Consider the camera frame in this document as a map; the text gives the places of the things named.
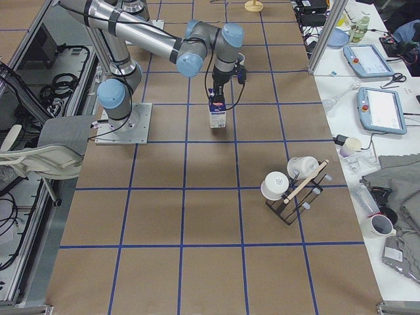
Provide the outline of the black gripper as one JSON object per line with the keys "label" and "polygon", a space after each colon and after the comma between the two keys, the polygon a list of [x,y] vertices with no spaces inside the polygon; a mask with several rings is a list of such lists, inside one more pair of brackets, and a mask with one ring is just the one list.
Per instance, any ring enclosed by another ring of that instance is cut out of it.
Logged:
{"label": "black gripper", "polygon": [[232,72],[223,72],[218,68],[212,71],[214,98],[224,98],[224,85],[230,81]]}

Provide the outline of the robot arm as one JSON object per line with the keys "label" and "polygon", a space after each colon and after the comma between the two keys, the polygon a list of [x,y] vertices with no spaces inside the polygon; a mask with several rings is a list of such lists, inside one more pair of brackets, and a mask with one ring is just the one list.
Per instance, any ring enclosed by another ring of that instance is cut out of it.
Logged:
{"label": "robot arm", "polygon": [[105,1],[60,1],[59,5],[80,18],[84,25],[124,39],[152,54],[168,59],[185,77],[198,75],[208,54],[216,57],[208,89],[210,127],[226,126],[223,87],[235,72],[244,31],[235,23],[222,28],[191,20],[183,38],[167,33]]}

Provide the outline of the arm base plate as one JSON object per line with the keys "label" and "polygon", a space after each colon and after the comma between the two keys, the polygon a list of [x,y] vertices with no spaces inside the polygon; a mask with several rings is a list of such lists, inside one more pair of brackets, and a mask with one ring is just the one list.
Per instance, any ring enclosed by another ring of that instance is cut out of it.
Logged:
{"label": "arm base plate", "polygon": [[101,119],[106,122],[98,125],[94,142],[97,145],[147,144],[151,116],[151,102],[133,103],[128,122],[108,119],[103,109]]}

